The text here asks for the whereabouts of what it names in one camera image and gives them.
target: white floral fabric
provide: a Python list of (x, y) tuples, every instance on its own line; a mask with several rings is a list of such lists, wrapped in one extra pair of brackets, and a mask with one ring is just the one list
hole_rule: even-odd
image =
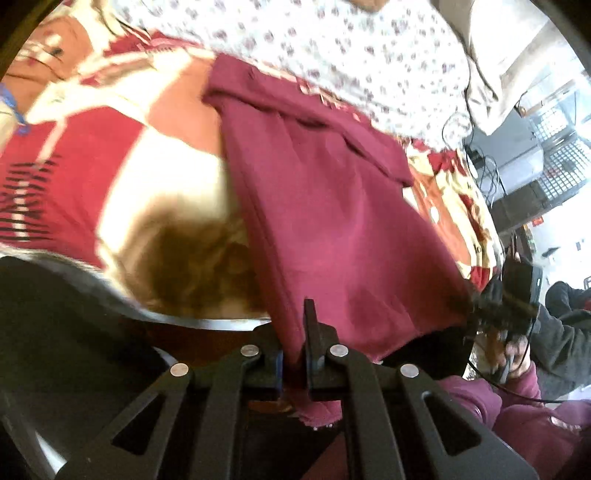
[(374, 125), (457, 147), (470, 132), (464, 49), (427, 0), (369, 13), (346, 0), (111, 0), (132, 27), (266, 62), (332, 92)]

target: beige fabric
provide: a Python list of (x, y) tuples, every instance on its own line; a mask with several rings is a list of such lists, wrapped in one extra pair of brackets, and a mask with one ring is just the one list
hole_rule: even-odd
[(439, 11), (464, 42), (468, 108), (490, 135), (566, 40), (530, 0), (440, 0)]

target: maroon cloth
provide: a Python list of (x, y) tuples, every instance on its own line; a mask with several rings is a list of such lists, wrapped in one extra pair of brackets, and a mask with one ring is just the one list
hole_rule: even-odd
[[(226, 55), (203, 101), (222, 117), (255, 269), (289, 367), (300, 362), (305, 297), (340, 341), (371, 359), (465, 321), (465, 282), (402, 197), (413, 177), (393, 137)], [(332, 412), (304, 420), (324, 423)]]

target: brown stain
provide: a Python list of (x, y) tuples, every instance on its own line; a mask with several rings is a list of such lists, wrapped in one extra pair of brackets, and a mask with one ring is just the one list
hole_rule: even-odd
[(196, 319), (264, 315), (242, 218), (199, 215), (159, 199), (132, 227), (118, 254), (119, 280), (146, 308)]

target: black metal clamp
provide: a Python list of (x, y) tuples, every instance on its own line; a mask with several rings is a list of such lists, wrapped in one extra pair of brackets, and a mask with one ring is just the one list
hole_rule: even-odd
[[(304, 302), (307, 388), (340, 400), (351, 480), (534, 480), (521, 457), (412, 364), (373, 364)], [(271, 325), (216, 365), (176, 364), (60, 470), (57, 480), (237, 480), (248, 400), (276, 400), (282, 352)]]

